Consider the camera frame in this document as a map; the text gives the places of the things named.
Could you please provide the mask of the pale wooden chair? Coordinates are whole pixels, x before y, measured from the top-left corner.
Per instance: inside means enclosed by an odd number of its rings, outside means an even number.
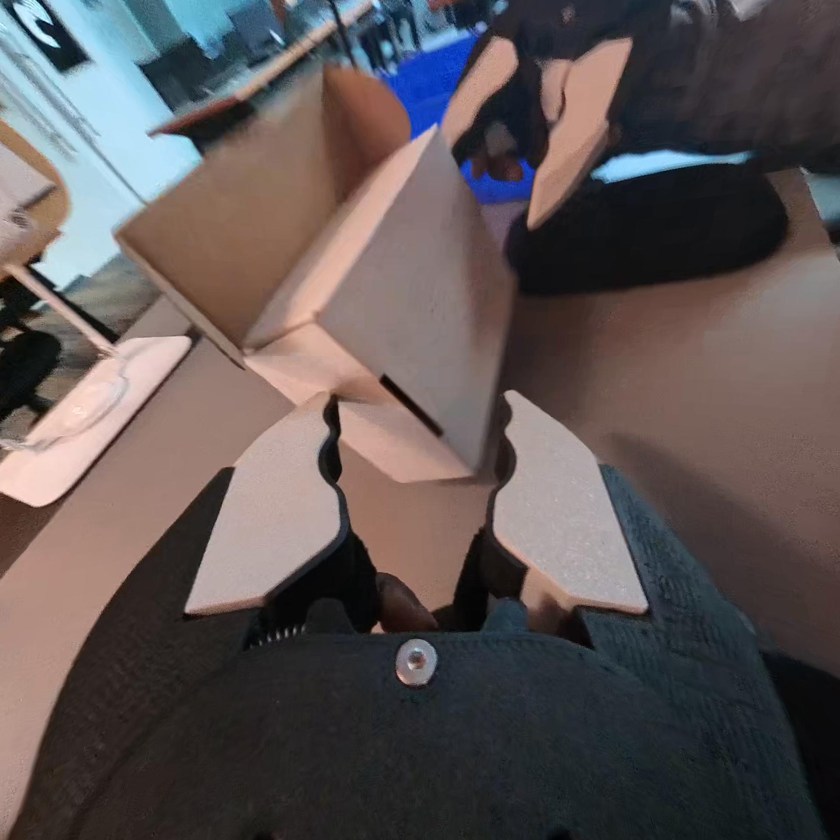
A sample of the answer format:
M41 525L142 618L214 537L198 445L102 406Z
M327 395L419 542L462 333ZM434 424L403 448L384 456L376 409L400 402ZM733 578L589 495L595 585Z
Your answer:
M36 262L61 235L69 193L57 169L1 122L1 280Z

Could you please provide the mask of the long wooden table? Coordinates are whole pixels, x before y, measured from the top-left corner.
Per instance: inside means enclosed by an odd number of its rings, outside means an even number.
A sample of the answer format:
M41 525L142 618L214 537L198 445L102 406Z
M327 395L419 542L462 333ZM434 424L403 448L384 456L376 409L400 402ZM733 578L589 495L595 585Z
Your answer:
M280 53L252 69L239 72L226 82L219 91L208 98L183 108L169 120L147 131L151 139L179 135L186 137L201 123L227 116L241 106L250 104L260 93L270 89L289 69L293 68L336 35L347 35L347 28L354 25L373 9L373 2L347 2L338 5L328 2L329 12L309 26L305 34L294 44L284 47Z

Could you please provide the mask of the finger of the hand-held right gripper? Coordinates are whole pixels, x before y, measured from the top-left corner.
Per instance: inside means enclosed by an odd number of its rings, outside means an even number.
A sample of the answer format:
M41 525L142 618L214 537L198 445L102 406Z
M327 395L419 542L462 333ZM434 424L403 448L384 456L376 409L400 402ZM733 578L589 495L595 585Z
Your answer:
M549 138L533 178L529 230L551 218L605 151L608 114L633 44L631 38L610 38L578 59L555 59L543 69Z
M448 102L441 134L453 156L472 156L486 141L491 107L518 70L518 55L506 38L489 38L476 45L472 63Z

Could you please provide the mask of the white cardboard box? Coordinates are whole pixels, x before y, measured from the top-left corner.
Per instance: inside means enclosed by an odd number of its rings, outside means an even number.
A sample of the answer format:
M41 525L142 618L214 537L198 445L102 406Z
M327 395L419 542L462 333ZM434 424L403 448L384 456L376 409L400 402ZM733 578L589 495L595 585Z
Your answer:
M484 458L516 281L437 128L327 65L118 228L123 253L232 361L402 482Z

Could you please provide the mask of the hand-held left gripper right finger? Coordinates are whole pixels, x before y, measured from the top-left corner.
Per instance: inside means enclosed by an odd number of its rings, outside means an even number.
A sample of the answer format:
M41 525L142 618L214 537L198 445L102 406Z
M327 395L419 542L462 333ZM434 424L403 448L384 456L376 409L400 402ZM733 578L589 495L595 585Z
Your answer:
M571 430L515 391L502 396L507 457L489 505L493 550L513 561L512 584L529 617L579 607L648 612L601 465Z

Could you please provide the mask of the person's right hand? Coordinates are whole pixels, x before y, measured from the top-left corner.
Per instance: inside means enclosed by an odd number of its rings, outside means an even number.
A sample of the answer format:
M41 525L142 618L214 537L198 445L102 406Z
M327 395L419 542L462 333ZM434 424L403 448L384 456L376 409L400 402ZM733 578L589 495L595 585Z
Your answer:
M509 127L500 120L491 121L479 136L476 146L467 153L470 173L478 179L488 176L496 182L520 183L524 178L522 161L540 163L543 145L526 144L524 149Z

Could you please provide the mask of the clear plastic object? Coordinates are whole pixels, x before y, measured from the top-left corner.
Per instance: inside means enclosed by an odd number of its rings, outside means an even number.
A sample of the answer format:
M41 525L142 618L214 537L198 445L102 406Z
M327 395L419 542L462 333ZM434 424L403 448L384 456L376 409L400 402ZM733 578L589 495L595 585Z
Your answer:
M126 396L130 388L128 366L126 353L101 359L26 437L2 437L2 450L41 453L92 429L119 407Z

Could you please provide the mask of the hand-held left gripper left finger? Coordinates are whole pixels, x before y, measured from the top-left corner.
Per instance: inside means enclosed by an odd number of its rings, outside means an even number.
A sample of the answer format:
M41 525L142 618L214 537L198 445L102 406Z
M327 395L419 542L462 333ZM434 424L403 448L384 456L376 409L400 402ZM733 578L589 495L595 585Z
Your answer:
M350 534L338 486L338 401L321 392L269 427L234 464L187 596L187 616L266 606Z

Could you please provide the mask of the black wall poster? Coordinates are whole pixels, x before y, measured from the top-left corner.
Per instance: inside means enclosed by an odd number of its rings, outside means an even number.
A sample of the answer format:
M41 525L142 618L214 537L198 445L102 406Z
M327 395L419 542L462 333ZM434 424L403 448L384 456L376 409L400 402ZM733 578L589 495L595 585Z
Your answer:
M65 74L90 62L87 51L47 1L2 1L2 7L59 73Z

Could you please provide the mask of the brown desk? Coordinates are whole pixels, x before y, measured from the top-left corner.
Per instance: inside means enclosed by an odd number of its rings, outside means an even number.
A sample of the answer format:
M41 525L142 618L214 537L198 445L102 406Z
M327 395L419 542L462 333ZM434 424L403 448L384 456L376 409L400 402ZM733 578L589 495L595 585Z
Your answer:
M765 266L519 299L502 389L617 467L761 635L838 675L838 259L798 171ZM1 824L103 607L205 484L290 411L198 340L56 507L2 501Z

